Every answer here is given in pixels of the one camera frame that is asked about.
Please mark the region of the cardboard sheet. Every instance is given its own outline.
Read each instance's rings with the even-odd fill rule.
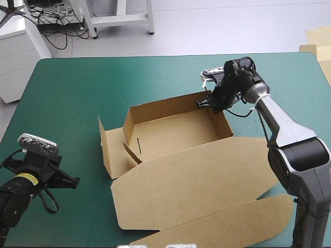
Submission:
[[[292,209],[292,198],[279,195],[160,231],[132,244],[145,244],[148,248],[164,248],[170,243],[194,243],[201,248],[244,248],[279,234],[287,226]]]
[[[331,45],[317,47],[317,61],[323,62],[331,60]]]
[[[306,31],[309,45],[300,46],[300,51],[311,52],[316,46],[316,58],[331,86],[331,26]]]
[[[331,86],[331,60],[320,62],[320,66],[323,70],[323,73]]]
[[[316,44],[318,47],[331,45],[331,26],[308,30],[306,35],[309,44]]]
[[[164,230],[255,200],[277,182],[264,138],[229,137],[142,162],[111,189],[122,229]]]

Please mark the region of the cardboard box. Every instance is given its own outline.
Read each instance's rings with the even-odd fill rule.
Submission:
[[[265,139],[233,137],[222,112],[197,107],[206,94],[131,107],[123,128],[100,122],[119,226],[160,231],[134,244],[247,247],[292,216],[288,195],[257,200],[278,182]]]
[[[313,54],[331,85],[331,26],[306,31],[308,45],[301,45],[300,52]]]
[[[112,179],[142,161],[233,135],[223,114],[198,108],[199,92],[129,109],[122,128],[106,131],[99,120],[103,163]]]

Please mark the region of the black cable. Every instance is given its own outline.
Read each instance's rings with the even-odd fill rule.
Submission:
[[[253,110],[250,110],[246,115],[239,115],[239,114],[233,113],[232,111],[228,110],[227,108],[225,110],[228,111],[230,114],[237,116],[237,117],[241,117],[241,118],[246,118],[253,112]]]
[[[43,188],[43,191],[44,191],[45,194],[49,197],[49,199],[52,201],[52,204],[54,205],[55,210],[51,209],[51,208],[48,206],[48,204],[47,204],[47,202],[46,202],[44,196],[43,196],[42,193],[40,192],[38,195],[39,195],[39,197],[40,197],[40,199],[41,199],[41,201],[42,201],[43,208],[44,208],[48,213],[50,213],[50,214],[55,214],[55,213],[57,213],[57,212],[58,212],[58,209],[59,209],[58,203],[57,203],[55,197],[52,195],[52,193],[47,189],[47,184],[45,184],[45,186],[44,186],[44,188]]]
[[[73,29],[73,31],[76,33],[76,35],[68,34],[66,29],[65,29],[65,32],[63,33],[63,32],[61,32],[61,31],[59,30],[59,25],[60,25],[60,24],[59,24],[58,22],[60,21],[60,22],[62,23],[62,26],[64,26],[65,24],[62,22],[61,17],[60,17],[59,15],[57,15],[57,14],[55,14],[55,13],[53,13],[53,12],[50,12],[50,11],[46,11],[46,10],[44,10],[43,8],[42,8],[42,10],[38,10],[38,9],[36,9],[35,7],[32,7],[31,5],[29,5],[29,4],[26,2],[26,0],[24,0],[24,3],[27,4],[27,5],[29,6],[29,8],[30,8],[30,12],[32,13],[32,16],[38,20],[38,25],[37,25],[32,19],[30,19],[29,17],[27,17],[27,16],[25,16],[25,15],[23,15],[23,14],[18,14],[18,15],[20,15],[20,16],[22,16],[22,17],[28,19],[28,20],[31,21],[34,25],[36,25],[37,28],[39,29],[39,31],[44,35],[44,37],[46,38],[46,40],[47,40],[47,41],[51,44],[51,46],[53,46],[54,48],[56,48],[56,49],[58,49],[58,50],[64,50],[64,49],[66,49],[67,46],[68,46],[68,36],[71,36],[71,37],[80,37],[80,38],[82,38],[82,39],[88,39],[88,38],[89,38],[88,29],[87,29],[85,26],[83,26],[84,29],[85,29],[85,31],[84,31],[83,33],[81,33],[81,34],[79,34],[79,33],[76,31],[76,29],[75,29],[74,27],[72,27],[72,29]],[[40,25],[40,22],[43,23],[43,24],[46,24],[46,23],[45,23],[43,20],[41,20],[41,19],[44,19],[44,20],[48,21],[50,24],[52,24],[52,22],[50,22],[48,19],[42,17],[42,15],[43,15],[43,16],[46,16],[46,17],[52,17],[52,18],[55,18],[55,19],[56,19],[56,25],[58,25],[57,30],[54,30],[54,31],[52,31],[52,32],[49,32],[49,31],[46,31],[45,29],[43,29],[43,28],[41,27],[41,25]],[[66,36],[66,44],[65,44],[65,46],[64,46],[63,48],[59,48],[59,47],[55,46],[55,45],[50,41],[50,39],[48,38],[48,36],[51,36],[51,35],[54,35],[54,34],[57,34],[57,33],[59,33],[59,34],[63,34],[63,35]]]

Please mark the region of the box flap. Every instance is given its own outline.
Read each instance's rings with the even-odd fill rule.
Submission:
[[[132,244],[144,244],[148,248],[164,248],[173,243],[244,248],[278,235],[288,225],[292,212],[292,198],[279,195],[160,231]]]
[[[126,138],[126,141],[128,144],[130,144],[130,142],[131,142],[133,127],[134,127],[134,118],[133,118],[133,114],[132,114],[132,111],[130,108],[126,115],[124,125],[123,125],[123,132],[124,132],[124,135],[125,135],[125,138]]]
[[[255,200],[277,182],[265,139],[229,137],[142,162],[111,189],[122,229],[163,230]]]
[[[313,54],[315,57],[317,56],[317,47],[315,44],[311,45],[300,45],[300,52],[307,52]]]
[[[202,91],[131,107],[123,125],[128,143],[131,141],[134,124],[197,110],[197,101],[206,95],[207,92]]]
[[[137,165],[123,147],[127,144],[123,128],[106,131],[110,177],[116,179]]]
[[[109,157],[109,151],[108,151],[108,145],[107,145],[107,135],[106,135],[106,131],[101,123],[99,116],[98,116],[98,121],[99,121],[99,132],[100,132],[100,138],[101,138],[103,164],[106,167],[108,174],[111,174],[110,157]]]

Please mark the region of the white drawer unit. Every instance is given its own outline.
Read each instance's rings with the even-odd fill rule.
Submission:
[[[15,6],[22,0],[15,1]],[[17,15],[0,28],[0,98],[5,103],[21,99],[35,68],[51,54],[37,27]]]

